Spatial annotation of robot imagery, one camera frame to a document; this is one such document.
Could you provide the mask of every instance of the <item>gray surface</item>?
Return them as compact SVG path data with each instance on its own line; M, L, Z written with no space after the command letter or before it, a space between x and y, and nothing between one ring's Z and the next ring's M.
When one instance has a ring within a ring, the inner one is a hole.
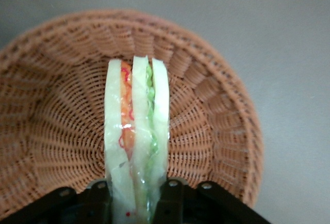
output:
M330 0L0 0L0 47L57 15L135 8L208 40L245 83L265 138L255 210L273 223L330 220Z

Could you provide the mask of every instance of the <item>black plastic part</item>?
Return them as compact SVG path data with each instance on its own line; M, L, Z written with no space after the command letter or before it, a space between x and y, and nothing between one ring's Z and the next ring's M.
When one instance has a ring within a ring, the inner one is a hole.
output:
M223 223L270 224L239 199L212 181L200 183L197 191L217 206L217 213L223 217Z
M183 223L184 186L178 180L167 181L157 203L153 224Z
M106 181L98 181L79 195L59 188L0 224L111 224L111 202ZM153 224L270 224L218 184L206 181L192 189L179 180L161 188Z
M58 188L25 208L2 220L1 224L57 223L58 210L72 205L77 198L76 191L69 187Z
M76 224L111 224L111 197L105 181L94 184L81 204Z

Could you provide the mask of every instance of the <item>wicker basket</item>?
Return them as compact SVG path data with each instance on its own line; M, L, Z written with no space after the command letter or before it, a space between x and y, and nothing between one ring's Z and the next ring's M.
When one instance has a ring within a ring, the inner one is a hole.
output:
M262 140L253 104L225 60L177 25L132 10L65 15L0 52L0 219L60 186L104 177L107 62L165 62L170 79L168 176L212 180L249 206Z

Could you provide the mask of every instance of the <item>green filling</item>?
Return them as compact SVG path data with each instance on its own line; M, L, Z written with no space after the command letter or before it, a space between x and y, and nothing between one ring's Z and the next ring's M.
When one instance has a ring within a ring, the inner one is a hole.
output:
M152 142L151 142L151 147L150 147L150 152L149 152L149 159L146 163L146 167L145 167L145 183L146 183L146 188L148 189L148 193L147 193L147 207L148 207L148 211L152 210L152 204L157 204L156 202L151 202L152 199L152 189L150 186L150 181L151 181L151 173L152 173L152 169L155 163L155 155L158 153L159 150L159 146L158 146L158 142L157 142L157 137L155 135L154 132L154 105L155 105L155 88L153 86L153 71L151 66L148 64L147 69L146 69L146 74L147 74L147 86L148 86L148 90L147 90L147 98L148 98L148 106L149 106L149 110L148 110L148 123L149 123L149 127L150 127L150 131L151 131L151 136L152 136Z

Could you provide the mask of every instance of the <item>sandwich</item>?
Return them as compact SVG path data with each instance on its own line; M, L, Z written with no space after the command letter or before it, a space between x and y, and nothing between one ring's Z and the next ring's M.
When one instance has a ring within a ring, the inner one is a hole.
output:
M166 181L169 83L165 65L134 57L133 66L108 64L105 98L105 169L113 223L151 223Z

